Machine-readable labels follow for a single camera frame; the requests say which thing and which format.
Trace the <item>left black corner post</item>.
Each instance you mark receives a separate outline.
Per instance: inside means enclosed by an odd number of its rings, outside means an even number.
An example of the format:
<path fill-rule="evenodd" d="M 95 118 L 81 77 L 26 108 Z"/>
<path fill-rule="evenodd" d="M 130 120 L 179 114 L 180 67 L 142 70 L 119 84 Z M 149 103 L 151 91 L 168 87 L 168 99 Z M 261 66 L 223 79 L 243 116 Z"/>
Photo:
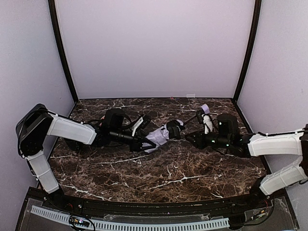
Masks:
<path fill-rule="evenodd" d="M 57 10 L 56 10 L 56 1 L 48 0 L 48 6 L 49 6 L 49 11 L 50 11 L 51 24 L 53 28 L 54 38 L 55 38 L 58 54 L 60 57 L 61 65 L 63 68 L 64 76 L 65 76 L 71 97 L 73 99 L 73 102 L 74 104 L 76 104 L 79 101 L 79 98 L 77 96 L 77 91 L 73 83 L 67 57 L 64 51 L 64 44 L 63 44 L 63 40 L 61 36 L 60 25 L 59 25 Z"/>

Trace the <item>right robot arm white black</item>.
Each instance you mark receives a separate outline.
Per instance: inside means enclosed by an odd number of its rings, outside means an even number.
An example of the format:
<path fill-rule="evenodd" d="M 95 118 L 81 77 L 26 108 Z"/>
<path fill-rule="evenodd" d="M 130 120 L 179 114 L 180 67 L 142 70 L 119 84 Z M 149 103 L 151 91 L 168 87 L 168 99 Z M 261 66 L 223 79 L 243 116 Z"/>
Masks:
<path fill-rule="evenodd" d="M 281 170 L 258 179 L 250 190 L 251 194 L 265 197 L 282 188 L 308 180 L 307 128 L 276 134 L 240 134 L 235 128 L 219 125 L 218 132 L 197 131 L 186 135 L 185 139 L 198 149 L 225 148 L 240 158 L 280 154 L 298 156 Z"/>

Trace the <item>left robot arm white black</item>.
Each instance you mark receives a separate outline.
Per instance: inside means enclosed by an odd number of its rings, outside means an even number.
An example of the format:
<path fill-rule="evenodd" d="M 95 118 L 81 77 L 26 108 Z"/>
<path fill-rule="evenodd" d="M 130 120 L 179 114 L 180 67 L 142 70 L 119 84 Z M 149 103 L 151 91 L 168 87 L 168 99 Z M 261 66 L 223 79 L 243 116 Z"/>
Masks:
<path fill-rule="evenodd" d="M 49 111 L 45 105 L 35 105 L 16 125 L 18 154 L 24 158 L 33 176 L 47 194 L 61 193 L 58 183 L 44 153 L 47 137 L 62 139 L 73 150 L 84 145 L 104 147 L 111 142 L 126 144 L 131 152 L 146 151 L 156 144 L 141 133 L 150 122 L 146 115 L 124 125 L 130 117 L 120 108 L 106 111 L 101 119 L 78 122 L 71 118 Z"/>

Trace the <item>black cup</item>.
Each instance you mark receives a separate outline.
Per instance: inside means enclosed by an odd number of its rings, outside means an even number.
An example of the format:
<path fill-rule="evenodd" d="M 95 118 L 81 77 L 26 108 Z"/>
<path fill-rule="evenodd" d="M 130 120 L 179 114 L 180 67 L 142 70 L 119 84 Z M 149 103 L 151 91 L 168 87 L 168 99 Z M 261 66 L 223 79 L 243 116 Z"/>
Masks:
<path fill-rule="evenodd" d="M 79 152 L 82 149 L 83 143 L 70 140 L 70 139 L 64 139 L 65 143 L 69 147 L 69 149 L 73 152 Z"/>

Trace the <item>lavender folding umbrella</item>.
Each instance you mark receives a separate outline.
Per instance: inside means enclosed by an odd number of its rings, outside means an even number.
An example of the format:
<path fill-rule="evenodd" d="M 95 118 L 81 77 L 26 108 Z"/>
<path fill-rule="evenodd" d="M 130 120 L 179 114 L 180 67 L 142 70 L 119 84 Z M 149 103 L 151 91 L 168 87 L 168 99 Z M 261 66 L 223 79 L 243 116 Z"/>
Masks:
<path fill-rule="evenodd" d="M 195 118 L 198 119 L 199 124 L 203 125 L 203 130 L 190 133 L 186 136 L 186 138 L 188 138 L 189 136 L 196 137 L 197 135 L 203 136 L 213 131 L 213 122 L 210 116 L 209 107 L 207 104 L 203 104 L 201 108 L 196 112 L 195 116 L 193 116 L 186 122 L 183 122 L 180 119 L 171 120 L 159 127 L 158 129 L 150 132 L 146 136 L 146 139 L 153 142 L 155 144 L 155 147 L 147 149 L 145 150 L 145 152 L 154 152 L 171 139 L 180 140 L 180 133 L 185 130 L 185 125 L 187 125 Z"/>

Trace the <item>black corner post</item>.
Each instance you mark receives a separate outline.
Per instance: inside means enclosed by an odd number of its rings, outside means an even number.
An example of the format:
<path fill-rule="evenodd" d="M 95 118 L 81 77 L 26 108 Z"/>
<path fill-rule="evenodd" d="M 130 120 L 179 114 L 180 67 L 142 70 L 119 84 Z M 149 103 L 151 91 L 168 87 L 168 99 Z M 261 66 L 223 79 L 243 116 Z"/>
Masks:
<path fill-rule="evenodd" d="M 255 39 L 257 35 L 257 28 L 258 28 L 260 13 L 261 13 L 261 5 L 262 5 L 262 0 L 255 0 L 253 17 L 252 17 L 247 47 L 245 51 L 244 61 L 243 61 L 243 65 L 240 71 L 237 86 L 236 86 L 236 89 L 235 89 L 235 92 L 232 98 L 233 104 L 238 103 L 238 100 L 240 98 L 240 95 L 241 95 L 241 92 L 244 86 L 245 78 L 246 78 L 247 71 L 249 68 L 249 64 L 250 64 L 250 60 L 252 57 L 252 52 L 253 52 L 253 48 L 255 44 Z"/>
<path fill-rule="evenodd" d="M 79 101 L 79 98 L 77 96 L 77 91 L 73 83 L 67 57 L 64 51 L 64 44 L 63 44 L 63 40 L 61 36 L 60 25 L 59 25 L 57 10 L 56 10 L 56 1 L 48 0 L 48 6 L 49 6 L 49 11 L 50 11 L 51 24 L 53 28 L 54 38 L 55 38 L 58 54 L 60 57 L 61 65 L 63 68 L 64 76 L 65 76 L 71 97 L 73 99 L 73 102 L 74 104 L 76 104 Z"/>

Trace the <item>black front table rail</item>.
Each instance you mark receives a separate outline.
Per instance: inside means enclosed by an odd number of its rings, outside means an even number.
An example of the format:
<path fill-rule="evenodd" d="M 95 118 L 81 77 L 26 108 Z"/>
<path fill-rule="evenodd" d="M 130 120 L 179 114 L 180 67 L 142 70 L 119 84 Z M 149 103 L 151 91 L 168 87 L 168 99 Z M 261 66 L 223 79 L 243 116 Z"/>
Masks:
<path fill-rule="evenodd" d="M 43 190 L 29 187 L 26 198 L 36 199 L 49 208 L 55 208 L 87 217 L 103 217 L 104 215 L 127 216 L 184 216 L 209 213 L 211 216 L 243 217 L 249 210 L 264 210 L 268 215 L 274 211 L 273 201 L 260 201 L 255 207 L 244 203 L 248 195 L 227 199 L 207 200 L 187 203 L 124 203 L 92 200 L 61 194 L 47 195 Z"/>

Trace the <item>right black corner post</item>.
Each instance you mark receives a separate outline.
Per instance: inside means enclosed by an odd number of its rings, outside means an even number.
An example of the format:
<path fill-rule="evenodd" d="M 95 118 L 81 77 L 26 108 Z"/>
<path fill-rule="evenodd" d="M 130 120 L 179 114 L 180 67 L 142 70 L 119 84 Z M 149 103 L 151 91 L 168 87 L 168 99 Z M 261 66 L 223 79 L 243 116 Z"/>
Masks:
<path fill-rule="evenodd" d="M 235 92 L 232 98 L 233 104 L 238 103 L 238 100 L 240 98 L 240 95 L 241 95 L 241 92 L 244 86 L 245 78 L 246 78 L 247 71 L 249 68 L 249 64 L 250 64 L 250 60 L 252 57 L 252 52 L 253 52 L 253 48 L 255 44 L 255 39 L 257 35 L 257 28 L 258 28 L 260 13 L 261 13 L 261 5 L 262 5 L 262 0 L 255 0 L 253 17 L 252 17 L 247 47 L 245 51 L 244 61 L 243 61 L 243 65 L 240 71 L 237 86 L 236 86 L 236 89 L 235 89 Z"/>

